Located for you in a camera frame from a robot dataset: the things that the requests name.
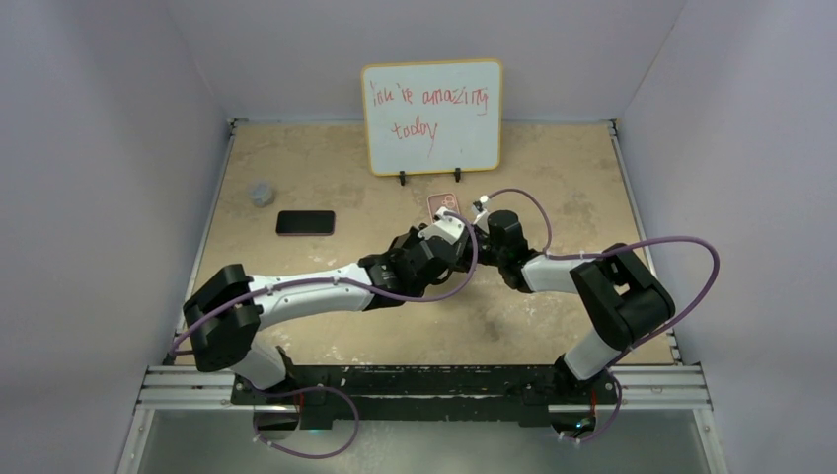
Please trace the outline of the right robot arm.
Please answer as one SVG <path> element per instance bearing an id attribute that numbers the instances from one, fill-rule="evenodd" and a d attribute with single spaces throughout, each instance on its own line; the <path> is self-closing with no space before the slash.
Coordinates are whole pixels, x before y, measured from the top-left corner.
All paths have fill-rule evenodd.
<path id="1" fill-rule="evenodd" d="M 566 401 L 588 394 L 593 378 L 675 314 L 670 294 L 632 251 L 555 260 L 529 247 L 511 210 L 483 211 L 476 223 L 479 263 L 497 268 L 508 287 L 579 296 L 592 329 L 554 363 L 554 387 Z"/>

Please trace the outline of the bare phone with purple edge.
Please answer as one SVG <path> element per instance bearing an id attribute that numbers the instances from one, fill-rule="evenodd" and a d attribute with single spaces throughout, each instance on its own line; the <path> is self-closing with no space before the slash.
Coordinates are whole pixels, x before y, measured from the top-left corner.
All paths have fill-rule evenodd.
<path id="1" fill-rule="evenodd" d="M 332 210 L 282 210 L 275 223 L 279 236 L 328 236 L 335 228 L 336 214 Z"/>

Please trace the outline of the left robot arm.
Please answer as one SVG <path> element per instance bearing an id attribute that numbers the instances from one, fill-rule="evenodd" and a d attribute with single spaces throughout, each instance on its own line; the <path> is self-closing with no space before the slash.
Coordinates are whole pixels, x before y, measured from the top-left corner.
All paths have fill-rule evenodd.
<path id="1" fill-rule="evenodd" d="M 411 228 L 383 254 L 303 276 L 250 276 L 243 265 L 222 267 L 183 306 L 190 353 L 201 372 L 231 369 L 271 404 L 293 394 L 294 377 L 279 349 L 263 347 L 259 331 L 330 312 L 363 312 L 428 303 L 425 291 L 450 272 L 471 275 L 479 244 L 469 224 L 439 221 Z"/>

